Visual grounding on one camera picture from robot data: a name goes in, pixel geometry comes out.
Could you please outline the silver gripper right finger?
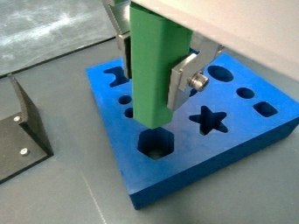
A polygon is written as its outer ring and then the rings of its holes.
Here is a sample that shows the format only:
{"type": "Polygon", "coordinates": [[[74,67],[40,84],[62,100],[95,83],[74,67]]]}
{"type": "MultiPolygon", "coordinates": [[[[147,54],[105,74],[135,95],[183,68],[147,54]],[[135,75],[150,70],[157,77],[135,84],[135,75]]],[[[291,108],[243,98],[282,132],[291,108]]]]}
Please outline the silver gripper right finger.
{"type": "Polygon", "coordinates": [[[195,89],[202,92],[210,84],[203,75],[203,68],[215,60],[225,46],[194,33],[191,38],[191,52],[173,68],[167,107],[175,111],[189,100],[190,92],[195,89]]]}

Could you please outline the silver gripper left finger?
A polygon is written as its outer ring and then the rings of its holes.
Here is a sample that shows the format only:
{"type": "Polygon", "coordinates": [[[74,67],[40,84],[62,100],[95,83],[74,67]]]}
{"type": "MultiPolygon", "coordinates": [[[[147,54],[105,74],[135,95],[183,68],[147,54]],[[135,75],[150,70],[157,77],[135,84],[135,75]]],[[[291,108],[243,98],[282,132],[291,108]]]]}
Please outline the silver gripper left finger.
{"type": "Polygon", "coordinates": [[[123,55],[125,74],[133,77],[131,72],[131,26],[130,26],[130,0],[102,0],[107,15],[117,31],[118,47],[123,55]]]}

